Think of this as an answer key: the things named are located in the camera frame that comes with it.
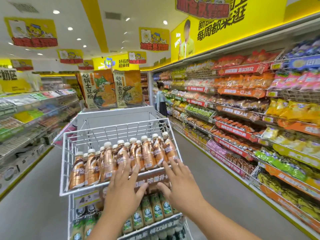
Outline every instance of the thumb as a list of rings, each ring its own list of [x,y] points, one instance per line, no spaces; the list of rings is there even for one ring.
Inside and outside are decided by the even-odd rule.
[[[148,188],[148,183],[144,183],[143,185],[140,186],[140,188],[138,189],[137,193],[136,193],[136,198],[137,201],[140,202],[142,200],[142,197],[144,196],[144,192],[146,191],[146,189]]]
[[[169,200],[171,190],[164,183],[157,183],[158,190],[161,190],[165,198]]]

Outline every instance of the light blue shirt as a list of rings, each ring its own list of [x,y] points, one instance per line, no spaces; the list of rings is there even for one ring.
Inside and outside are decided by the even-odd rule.
[[[171,104],[171,105],[174,104],[173,102],[171,102],[166,98],[166,96],[163,94],[162,91],[159,90],[155,98],[155,103],[157,104],[157,111],[159,111],[160,109],[160,102],[167,102],[168,104]]]

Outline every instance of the yellow ceiling stripe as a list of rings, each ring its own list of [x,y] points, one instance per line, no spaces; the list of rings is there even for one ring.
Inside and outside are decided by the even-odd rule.
[[[102,53],[109,53],[98,0],[81,0]]]

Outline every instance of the person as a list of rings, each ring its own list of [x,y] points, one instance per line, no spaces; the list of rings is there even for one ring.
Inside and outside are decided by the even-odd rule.
[[[260,239],[214,209],[203,198],[188,166],[179,159],[177,162],[170,159],[171,168],[163,162],[171,190],[164,183],[157,184],[157,188],[162,191],[172,207],[193,221],[207,239]],[[138,172],[139,168],[136,167],[128,180],[130,163],[125,167],[120,163],[118,170],[111,177],[102,216],[87,240],[117,239],[126,220],[137,210],[148,187],[148,183],[144,183],[135,193]]]
[[[189,19],[187,19],[183,29],[184,42],[181,44],[181,41],[180,41],[180,45],[179,45],[178,60],[192,56],[196,53],[195,43],[193,39],[190,38],[190,26],[191,26],[191,22]]]
[[[167,106],[166,106],[166,102],[168,104],[173,104],[173,102],[171,102],[170,100],[168,100],[166,98],[166,96],[162,93],[162,90],[165,88],[165,85],[163,84],[163,82],[158,82],[157,81],[157,86],[159,91],[156,94],[156,99],[155,99],[155,103],[157,106],[157,111],[162,114],[163,116],[167,117],[168,116],[168,112],[167,112]]]

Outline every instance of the yellow shirt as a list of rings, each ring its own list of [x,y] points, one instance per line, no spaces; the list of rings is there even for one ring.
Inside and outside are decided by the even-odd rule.
[[[185,41],[181,45],[181,51],[179,53],[179,59],[184,59],[186,57],[192,56],[195,54],[195,43],[193,39],[189,37],[188,42]]]

